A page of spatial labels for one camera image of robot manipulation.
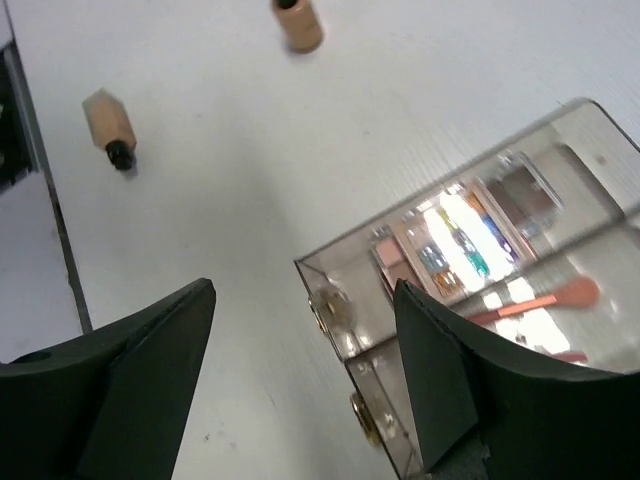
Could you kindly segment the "square foundation bottle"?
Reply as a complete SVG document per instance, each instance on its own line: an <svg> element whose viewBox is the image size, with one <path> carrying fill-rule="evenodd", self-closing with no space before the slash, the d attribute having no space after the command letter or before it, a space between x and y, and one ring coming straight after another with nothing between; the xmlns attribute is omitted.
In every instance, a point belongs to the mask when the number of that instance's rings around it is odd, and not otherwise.
<svg viewBox="0 0 640 480"><path fill-rule="evenodd" d="M118 171L133 168L137 138L124 104L104 88L82 102L94 145Z"/></svg>

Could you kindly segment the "clear organizer bin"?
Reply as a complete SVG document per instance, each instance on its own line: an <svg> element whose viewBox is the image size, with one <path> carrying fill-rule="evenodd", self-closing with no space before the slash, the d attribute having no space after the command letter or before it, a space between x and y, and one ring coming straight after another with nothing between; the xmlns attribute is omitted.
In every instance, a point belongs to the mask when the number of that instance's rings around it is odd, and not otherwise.
<svg viewBox="0 0 640 480"><path fill-rule="evenodd" d="M394 336L397 281L458 304L638 204L638 141L579 98L296 266L320 330L344 361Z"/></svg>
<svg viewBox="0 0 640 480"><path fill-rule="evenodd" d="M581 351L587 364L619 373L639 368L639 216L529 267L524 274L460 301L461 314L476 314L543 295L585 275L600 289L591 308L537 309L506 318L489 331L536 353ZM352 403L371 418L366 435L387 454L397 479L424 479L418 435L404 380L400 347L393 334L375 335L345 364L355 385Z"/></svg>

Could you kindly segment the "pink blush palette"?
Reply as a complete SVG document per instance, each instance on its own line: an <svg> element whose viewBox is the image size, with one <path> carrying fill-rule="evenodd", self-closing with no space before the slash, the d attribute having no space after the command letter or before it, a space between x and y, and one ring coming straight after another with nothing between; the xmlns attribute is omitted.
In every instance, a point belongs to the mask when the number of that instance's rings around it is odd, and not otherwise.
<svg viewBox="0 0 640 480"><path fill-rule="evenodd" d="M371 236L371 253L376 262L382 281L390 297L393 296L398 280L404 280L422 287L422 283L401 249L395 236L388 230L379 229Z"/></svg>

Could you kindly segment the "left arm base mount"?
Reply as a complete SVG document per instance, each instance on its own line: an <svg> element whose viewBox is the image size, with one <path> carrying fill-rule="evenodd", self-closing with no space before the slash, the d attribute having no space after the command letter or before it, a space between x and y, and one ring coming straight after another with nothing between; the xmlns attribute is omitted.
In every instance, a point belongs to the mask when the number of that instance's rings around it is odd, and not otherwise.
<svg viewBox="0 0 640 480"><path fill-rule="evenodd" d="M6 1L1 2L1 192L39 170L34 115Z"/></svg>

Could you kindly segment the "round foundation bottle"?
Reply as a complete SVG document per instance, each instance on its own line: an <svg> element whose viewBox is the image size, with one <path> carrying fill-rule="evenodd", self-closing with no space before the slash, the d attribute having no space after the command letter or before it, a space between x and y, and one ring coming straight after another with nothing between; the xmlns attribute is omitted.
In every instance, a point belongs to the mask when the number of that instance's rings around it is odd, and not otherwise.
<svg viewBox="0 0 640 480"><path fill-rule="evenodd" d="M271 7L292 51L307 53L321 45L324 32L310 1L273 0Z"/></svg>

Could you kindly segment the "colourful square eyeshadow palette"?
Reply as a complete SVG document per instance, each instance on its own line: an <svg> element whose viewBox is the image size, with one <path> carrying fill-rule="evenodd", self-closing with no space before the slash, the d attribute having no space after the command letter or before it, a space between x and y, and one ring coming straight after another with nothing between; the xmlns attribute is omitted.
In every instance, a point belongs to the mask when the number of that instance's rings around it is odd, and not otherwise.
<svg viewBox="0 0 640 480"><path fill-rule="evenodd" d="M519 255L470 193L444 192L406 220L406 236L444 298L473 293L514 272Z"/></svg>

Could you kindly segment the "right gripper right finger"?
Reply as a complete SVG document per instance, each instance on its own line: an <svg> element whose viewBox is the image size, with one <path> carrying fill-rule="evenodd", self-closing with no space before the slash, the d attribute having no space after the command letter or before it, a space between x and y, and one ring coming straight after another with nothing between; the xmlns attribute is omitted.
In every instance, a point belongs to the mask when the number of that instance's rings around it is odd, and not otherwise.
<svg viewBox="0 0 640 480"><path fill-rule="evenodd" d="M399 281L396 330L434 479L635 479L639 376L516 345Z"/></svg>

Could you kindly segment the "brown gold eyeshadow palette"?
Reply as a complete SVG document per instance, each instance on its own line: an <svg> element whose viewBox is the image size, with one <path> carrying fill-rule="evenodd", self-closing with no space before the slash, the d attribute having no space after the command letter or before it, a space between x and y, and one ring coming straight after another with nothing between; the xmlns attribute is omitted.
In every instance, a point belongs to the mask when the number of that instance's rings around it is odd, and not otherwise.
<svg viewBox="0 0 640 480"><path fill-rule="evenodd" d="M481 182L527 240L549 229L563 208L559 195L524 152L501 156Z"/></svg>

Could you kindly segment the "middle clear organizer bin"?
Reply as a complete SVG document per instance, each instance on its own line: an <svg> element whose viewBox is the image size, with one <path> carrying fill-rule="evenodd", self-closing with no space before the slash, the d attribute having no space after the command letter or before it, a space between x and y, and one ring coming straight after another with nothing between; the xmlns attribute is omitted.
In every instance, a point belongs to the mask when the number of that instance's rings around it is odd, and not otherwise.
<svg viewBox="0 0 640 480"><path fill-rule="evenodd" d="M639 368L639 216L529 267L524 274L460 301L461 314L476 314L543 295L585 275L600 289L591 308L537 309L506 318L489 331L536 353L581 351L587 364L619 373ZM355 385L352 403L371 418L366 435L387 454L397 479L424 479L418 435L404 380L400 347L393 334L375 335L345 364Z"/></svg>

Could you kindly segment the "left clear organizer bin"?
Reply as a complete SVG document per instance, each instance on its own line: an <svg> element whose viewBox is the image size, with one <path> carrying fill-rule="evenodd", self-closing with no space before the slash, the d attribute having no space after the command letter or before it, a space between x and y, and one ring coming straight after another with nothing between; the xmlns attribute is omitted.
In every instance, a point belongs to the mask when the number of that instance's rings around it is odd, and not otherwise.
<svg viewBox="0 0 640 480"><path fill-rule="evenodd" d="M394 336L397 281L458 304L638 204L638 141L579 98L296 266L320 330L344 361Z"/></svg>

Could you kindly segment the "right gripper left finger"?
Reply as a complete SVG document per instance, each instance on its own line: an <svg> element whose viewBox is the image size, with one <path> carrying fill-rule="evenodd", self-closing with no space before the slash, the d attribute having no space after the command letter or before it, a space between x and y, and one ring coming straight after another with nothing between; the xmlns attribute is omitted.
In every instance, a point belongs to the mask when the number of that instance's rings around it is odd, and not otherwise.
<svg viewBox="0 0 640 480"><path fill-rule="evenodd" d="M201 278L2 365L2 478L171 478L215 305Z"/></svg>

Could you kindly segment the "round pink makeup brush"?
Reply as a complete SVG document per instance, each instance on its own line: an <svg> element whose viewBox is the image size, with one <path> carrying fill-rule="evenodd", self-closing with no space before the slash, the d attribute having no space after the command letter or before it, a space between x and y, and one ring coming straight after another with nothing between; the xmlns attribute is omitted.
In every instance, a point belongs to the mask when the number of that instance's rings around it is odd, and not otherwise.
<svg viewBox="0 0 640 480"><path fill-rule="evenodd" d="M546 295L468 316L467 320L478 325L488 325L503 318L547 307L591 308L599 299L600 289L597 283L590 277L579 276Z"/></svg>

